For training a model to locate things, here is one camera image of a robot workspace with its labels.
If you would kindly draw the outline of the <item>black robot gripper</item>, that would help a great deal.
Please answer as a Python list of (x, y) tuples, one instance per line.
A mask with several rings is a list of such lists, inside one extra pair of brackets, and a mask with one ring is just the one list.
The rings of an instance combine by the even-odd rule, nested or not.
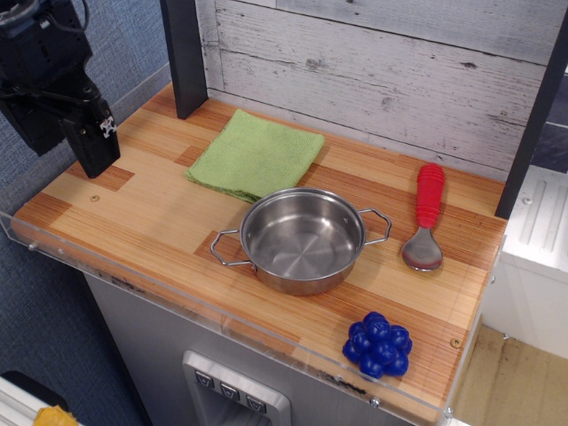
[(121, 154), (114, 117), (85, 73), (91, 55), (77, 26), (1, 27), (1, 112), (38, 155), (66, 136), (96, 178)]

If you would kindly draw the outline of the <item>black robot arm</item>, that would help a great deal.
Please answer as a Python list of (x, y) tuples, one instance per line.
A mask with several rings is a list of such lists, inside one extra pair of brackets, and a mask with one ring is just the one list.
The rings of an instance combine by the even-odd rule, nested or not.
[(120, 149), (111, 109), (86, 73), (89, 20), (70, 1), (1, 3), (1, 112), (35, 153), (66, 140), (96, 178)]

